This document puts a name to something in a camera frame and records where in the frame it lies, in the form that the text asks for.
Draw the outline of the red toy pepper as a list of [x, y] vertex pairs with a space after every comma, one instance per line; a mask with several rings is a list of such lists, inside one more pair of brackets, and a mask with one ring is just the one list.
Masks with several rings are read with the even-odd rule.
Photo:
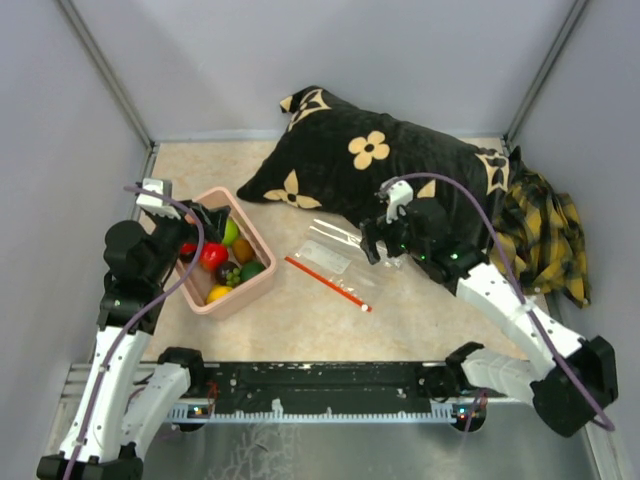
[[[180, 250], [180, 259], [183, 262], [192, 262], [197, 256], [195, 255], [197, 245], [195, 243], [185, 243]], [[215, 270], [220, 264], [226, 262], [229, 258], [226, 247], [219, 243], [206, 242], [203, 246], [201, 254], [197, 257], [199, 265], [208, 271]]]

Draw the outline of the clear zip bag red zipper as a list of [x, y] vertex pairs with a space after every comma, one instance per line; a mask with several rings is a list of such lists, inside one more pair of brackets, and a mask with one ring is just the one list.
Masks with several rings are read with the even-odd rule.
[[403, 261], [389, 257], [386, 248], [378, 246], [380, 261], [370, 264], [361, 240], [353, 229], [314, 218], [301, 243], [284, 260], [370, 313]]

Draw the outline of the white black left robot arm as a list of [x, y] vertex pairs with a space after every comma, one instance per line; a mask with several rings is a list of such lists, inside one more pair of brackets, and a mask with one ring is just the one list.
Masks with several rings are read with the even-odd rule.
[[154, 229], [134, 220], [105, 235], [104, 295], [94, 359], [75, 418], [56, 454], [40, 459], [39, 479], [139, 479], [154, 436], [183, 395], [208, 384], [199, 351], [172, 347], [151, 377], [135, 387], [134, 375], [156, 328], [166, 285], [187, 243], [198, 250], [222, 239], [231, 208], [163, 198], [145, 206]]

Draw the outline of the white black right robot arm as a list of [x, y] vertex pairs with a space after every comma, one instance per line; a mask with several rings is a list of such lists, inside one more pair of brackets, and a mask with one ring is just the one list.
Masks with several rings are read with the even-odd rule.
[[456, 394], [487, 389], [530, 405], [556, 434], [568, 438], [619, 395], [613, 346], [601, 336], [587, 339], [521, 297], [475, 245], [457, 240], [433, 199], [416, 199], [395, 214], [362, 221], [361, 249], [376, 264], [385, 245], [403, 254], [456, 298], [481, 311], [515, 343], [524, 359], [468, 342], [445, 360], [447, 384]]

